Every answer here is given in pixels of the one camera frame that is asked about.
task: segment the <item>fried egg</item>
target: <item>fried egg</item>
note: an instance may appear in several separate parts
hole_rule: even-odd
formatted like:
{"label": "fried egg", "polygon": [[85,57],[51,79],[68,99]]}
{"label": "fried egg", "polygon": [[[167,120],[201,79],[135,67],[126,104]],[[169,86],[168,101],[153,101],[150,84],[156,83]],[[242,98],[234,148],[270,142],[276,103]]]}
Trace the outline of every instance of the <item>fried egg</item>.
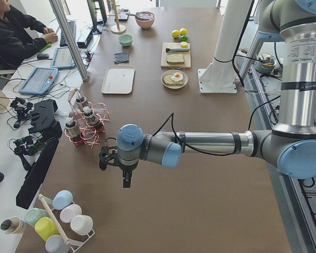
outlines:
{"label": "fried egg", "polygon": [[175,72],[172,76],[171,76],[171,79],[173,82],[178,82],[178,81],[181,81],[183,80],[184,76],[182,73],[180,72]]}

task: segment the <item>white label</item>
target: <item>white label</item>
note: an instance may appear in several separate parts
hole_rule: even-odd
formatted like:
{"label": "white label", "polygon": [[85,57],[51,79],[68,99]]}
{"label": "white label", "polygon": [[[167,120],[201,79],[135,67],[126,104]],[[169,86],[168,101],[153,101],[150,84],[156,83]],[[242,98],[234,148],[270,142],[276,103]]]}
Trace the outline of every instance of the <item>white label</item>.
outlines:
{"label": "white label", "polygon": [[284,64],[316,62],[316,38],[303,38],[285,44]]}

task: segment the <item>toast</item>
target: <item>toast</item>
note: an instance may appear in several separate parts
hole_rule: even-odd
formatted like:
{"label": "toast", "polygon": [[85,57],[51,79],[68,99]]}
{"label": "toast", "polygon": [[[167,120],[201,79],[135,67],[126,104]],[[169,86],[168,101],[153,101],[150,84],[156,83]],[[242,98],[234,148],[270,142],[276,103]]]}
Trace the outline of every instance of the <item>toast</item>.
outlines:
{"label": "toast", "polygon": [[184,64],[183,54],[168,54],[166,62],[169,64]]}
{"label": "toast", "polygon": [[163,77],[163,82],[168,86],[182,86],[184,84],[183,80],[175,82],[171,79],[173,75],[165,75]]}

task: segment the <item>black jacket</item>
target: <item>black jacket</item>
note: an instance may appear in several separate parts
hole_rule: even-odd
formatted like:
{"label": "black jacket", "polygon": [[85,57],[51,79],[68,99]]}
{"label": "black jacket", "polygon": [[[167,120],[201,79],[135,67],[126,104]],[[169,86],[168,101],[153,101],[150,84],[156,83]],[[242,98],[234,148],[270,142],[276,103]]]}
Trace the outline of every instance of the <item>black jacket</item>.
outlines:
{"label": "black jacket", "polygon": [[10,69],[12,66],[17,68],[24,59],[33,56],[47,44],[42,38],[32,39],[24,28],[43,33],[46,26],[12,5],[5,16],[9,24],[0,19],[0,63]]}

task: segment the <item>lemon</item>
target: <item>lemon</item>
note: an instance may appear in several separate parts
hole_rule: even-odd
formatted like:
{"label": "lemon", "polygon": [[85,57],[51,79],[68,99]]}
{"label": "lemon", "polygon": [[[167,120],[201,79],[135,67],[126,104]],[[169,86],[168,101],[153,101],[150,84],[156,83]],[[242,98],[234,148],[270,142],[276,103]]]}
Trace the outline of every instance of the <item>lemon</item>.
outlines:
{"label": "lemon", "polygon": [[179,30],[180,35],[186,35],[187,34],[187,29],[186,28],[181,28]]}
{"label": "lemon", "polygon": [[188,37],[186,35],[183,35],[180,37],[180,41],[187,41]]}
{"label": "lemon", "polygon": [[182,48],[188,47],[187,42],[186,42],[186,41],[182,41],[182,42],[180,43],[180,47],[182,47]]}
{"label": "lemon", "polygon": [[179,37],[179,31],[178,30],[173,30],[171,35],[174,38],[178,38]]}

